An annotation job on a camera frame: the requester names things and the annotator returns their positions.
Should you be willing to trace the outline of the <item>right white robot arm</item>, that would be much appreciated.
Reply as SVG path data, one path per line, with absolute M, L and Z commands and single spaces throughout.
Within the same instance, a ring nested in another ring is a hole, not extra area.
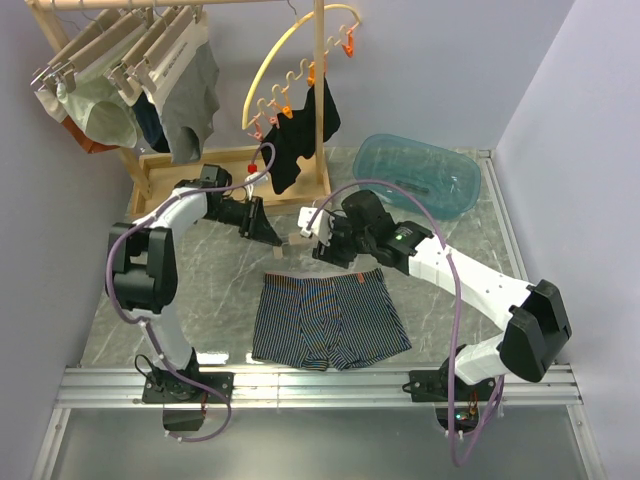
M 359 255 L 431 283 L 473 307 L 499 334 L 455 348 L 441 374 L 442 391 L 460 400 L 476 384 L 514 374 L 538 383 L 572 335 L 561 293 L 541 280 L 531 284 L 503 273 L 443 244 L 433 229 L 413 221 L 396 222 L 376 194 L 360 190 L 344 199 L 335 215 L 303 207 L 298 226 L 318 241 L 314 258 L 346 268 Z

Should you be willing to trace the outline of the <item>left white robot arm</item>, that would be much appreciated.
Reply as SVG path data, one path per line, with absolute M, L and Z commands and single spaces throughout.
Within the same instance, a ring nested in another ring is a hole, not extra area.
M 144 331 L 155 368 L 170 372 L 166 390 L 178 401 L 195 399 L 202 388 L 193 347 L 186 340 L 174 299 L 178 290 L 175 242 L 204 219 L 234 226 L 241 238 L 279 247 L 282 240 L 267 219 L 263 199 L 234 199 L 231 174 L 206 164 L 200 177 L 183 180 L 151 213 L 110 231 L 107 294 L 125 322 Z

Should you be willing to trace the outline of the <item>navy striped underwear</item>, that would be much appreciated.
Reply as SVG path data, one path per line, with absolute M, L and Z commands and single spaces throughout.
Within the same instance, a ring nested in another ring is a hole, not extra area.
M 292 368 L 365 368 L 412 348 L 381 269 L 329 276 L 267 273 L 252 358 Z

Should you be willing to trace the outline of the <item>beige clip hanger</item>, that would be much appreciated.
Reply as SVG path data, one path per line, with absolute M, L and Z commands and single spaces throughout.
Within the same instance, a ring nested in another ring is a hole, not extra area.
M 280 246 L 273 248 L 273 256 L 276 260 L 284 258 L 285 247 L 307 246 L 317 243 L 318 238 L 315 231 L 313 228 L 309 228 L 309 222 L 317 211 L 316 202 L 317 200 L 314 200 L 310 207 L 302 207 L 300 209 L 298 216 L 301 221 L 301 224 L 298 225 L 299 231 L 297 233 L 289 233 Z

